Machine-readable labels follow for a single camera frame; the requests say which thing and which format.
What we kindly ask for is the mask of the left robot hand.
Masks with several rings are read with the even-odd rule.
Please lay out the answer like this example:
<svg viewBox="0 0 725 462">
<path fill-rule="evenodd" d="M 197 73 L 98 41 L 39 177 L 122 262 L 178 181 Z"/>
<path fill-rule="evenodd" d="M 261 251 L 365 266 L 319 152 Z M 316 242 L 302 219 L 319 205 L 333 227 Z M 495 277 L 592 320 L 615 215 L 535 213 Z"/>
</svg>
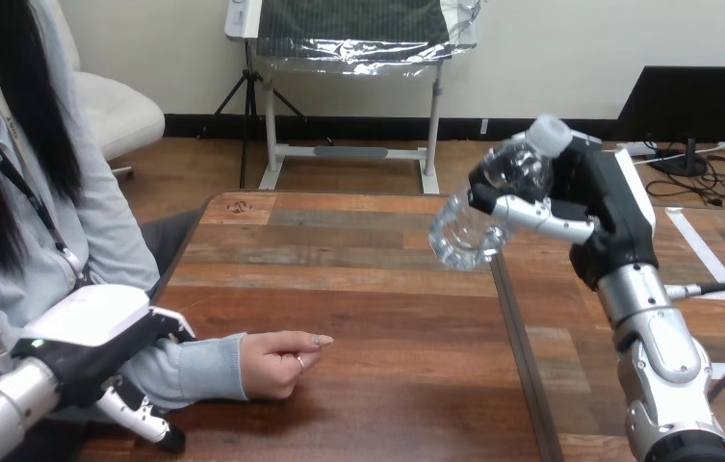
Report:
<svg viewBox="0 0 725 462">
<path fill-rule="evenodd" d="M 152 306 L 140 289 L 88 285 L 28 323 L 12 356 L 35 358 L 55 375 L 61 407 L 93 407 L 160 449 L 180 453 L 185 433 L 119 372 L 160 339 L 192 342 L 195 334 L 183 315 Z"/>
</svg>

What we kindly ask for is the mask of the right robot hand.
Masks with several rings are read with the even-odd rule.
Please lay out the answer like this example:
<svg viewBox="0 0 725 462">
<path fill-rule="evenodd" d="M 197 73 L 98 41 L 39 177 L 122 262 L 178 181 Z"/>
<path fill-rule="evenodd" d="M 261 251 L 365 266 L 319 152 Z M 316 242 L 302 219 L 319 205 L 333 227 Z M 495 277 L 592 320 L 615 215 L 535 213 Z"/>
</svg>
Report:
<svg viewBox="0 0 725 462">
<path fill-rule="evenodd" d="M 629 154 L 575 131 L 543 172 L 541 181 L 526 179 L 525 168 L 491 148 L 469 173 L 468 204 L 503 226 L 570 243 L 572 267 L 591 290 L 628 265 L 659 264 L 655 213 Z"/>
</svg>

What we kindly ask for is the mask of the person's hand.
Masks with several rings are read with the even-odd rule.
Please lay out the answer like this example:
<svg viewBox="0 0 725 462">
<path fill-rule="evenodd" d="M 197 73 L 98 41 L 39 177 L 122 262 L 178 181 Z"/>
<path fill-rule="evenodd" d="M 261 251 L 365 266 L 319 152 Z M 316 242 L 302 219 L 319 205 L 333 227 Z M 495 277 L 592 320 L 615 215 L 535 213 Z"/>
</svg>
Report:
<svg viewBox="0 0 725 462">
<path fill-rule="evenodd" d="M 316 366 L 331 336 L 303 331 L 247 334 L 240 341 L 241 379 L 249 399 L 285 399 Z"/>
</svg>

